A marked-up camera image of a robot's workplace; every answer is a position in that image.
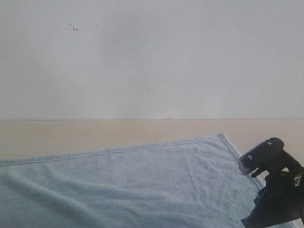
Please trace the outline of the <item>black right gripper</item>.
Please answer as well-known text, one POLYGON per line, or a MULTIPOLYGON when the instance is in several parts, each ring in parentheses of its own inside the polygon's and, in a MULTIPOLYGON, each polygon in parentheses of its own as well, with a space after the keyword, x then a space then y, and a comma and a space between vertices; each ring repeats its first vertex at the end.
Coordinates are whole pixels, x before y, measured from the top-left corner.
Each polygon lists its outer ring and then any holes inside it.
POLYGON ((269 138, 239 158, 243 175, 255 178, 264 171, 266 186, 254 199, 252 212, 241 222, 246 228, 267 228, 300 219, 304 222, 304 168, 284 150, 284 142, 269 138))

